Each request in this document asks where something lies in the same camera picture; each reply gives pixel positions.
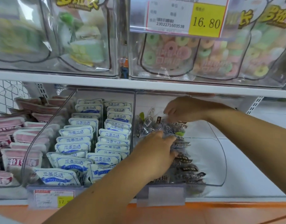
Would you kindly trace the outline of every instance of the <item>white shelf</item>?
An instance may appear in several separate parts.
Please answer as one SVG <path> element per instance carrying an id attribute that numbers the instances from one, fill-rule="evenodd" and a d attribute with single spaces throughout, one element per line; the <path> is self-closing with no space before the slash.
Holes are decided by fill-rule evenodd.
<path id="1" fill-rule="evenodd" d="M 40 82 L 53 84 L 70 84 L 79 86 L 98 86 L 125 88 L 137 90 L 164 90 L 191 93 L 216 93 L 243 96 L 264 96 L 286 98 L 286 90 L 238 87 L 238 86 L 219 86 L 209 84 L 190 84 L 190 83 L 171 83 L 155 81 L 135 81 L 127 79 L 104 79 L 85 76 L 56 75 L 48 73 L 25 73 L 15 71 L 0 71 L 0 80 L 11 80 L 21 82 Z"/>

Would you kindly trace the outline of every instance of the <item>hand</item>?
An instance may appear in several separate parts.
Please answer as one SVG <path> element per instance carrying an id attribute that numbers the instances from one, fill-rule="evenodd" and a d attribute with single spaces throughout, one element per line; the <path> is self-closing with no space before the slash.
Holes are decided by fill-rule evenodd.
<path id="1" fill-rule="evenodd" d="M 126 160 L 139 165 L 139 174 L 150 182 L 161 177 L 177 156 L 177 152 L 170 152 L 175 140 L 174 136 L 163 138 L 163 131 L 152 132 L 137 144 Z"/>
<path id="2" fill-rule="evenodd" d="M 169 122 L 193 122 L 197 120 L 206 120 L 210 112 L 215 109 L 229 108 L 226 105 L 203 101 L 193 97 L 178 97 L 168 103 L 164 113 L 168 115 Z"/>

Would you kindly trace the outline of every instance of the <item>yellow price label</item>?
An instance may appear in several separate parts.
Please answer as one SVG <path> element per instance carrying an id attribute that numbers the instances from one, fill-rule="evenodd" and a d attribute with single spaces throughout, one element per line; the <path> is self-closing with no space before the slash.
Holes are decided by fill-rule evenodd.
<path id="1" fill-rule="evenodd" d="M 63 207 L 72 199 L 73 199 L 73 196 L 58 196 L 58 208 Z"/>
<path id="2" fill-rule="evenodd" d="M 220 37 L 226 6 L 194 3 L 190 35 Z"/>

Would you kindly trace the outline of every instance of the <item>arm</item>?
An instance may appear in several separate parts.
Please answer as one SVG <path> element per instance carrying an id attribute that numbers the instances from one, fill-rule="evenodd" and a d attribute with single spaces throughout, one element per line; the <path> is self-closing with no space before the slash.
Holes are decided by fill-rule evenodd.
<path id="1" fill-rule="evenodd" d="M 70 201 L 43 224 L 117 223 L 127 204 L 150 181 L 162 176 L 177 154 L 175 137 L 151 133 L 101 180 Z"/>
<path id="2" fill-rule="evenodd" d="M 191 97 L 176 98 L 164 113 L 171 122 L 206 120 L 213 124 L 286 194 L 286 129 Z"/>

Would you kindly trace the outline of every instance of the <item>forearm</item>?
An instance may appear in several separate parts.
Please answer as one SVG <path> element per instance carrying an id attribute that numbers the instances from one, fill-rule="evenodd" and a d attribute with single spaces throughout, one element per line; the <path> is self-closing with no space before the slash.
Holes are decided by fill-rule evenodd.
<path id="1" fill-rule="evenodd" d="M 127 204 L 148 183 L 142 171 L 132 159 L 123 160 L 44 224 L 118 222 Z"/>
<path id="2" fill-rule="evenodd" d="M 286 193 L 286 129 L 231 108 L 211 110 L 206 120 Z"/>

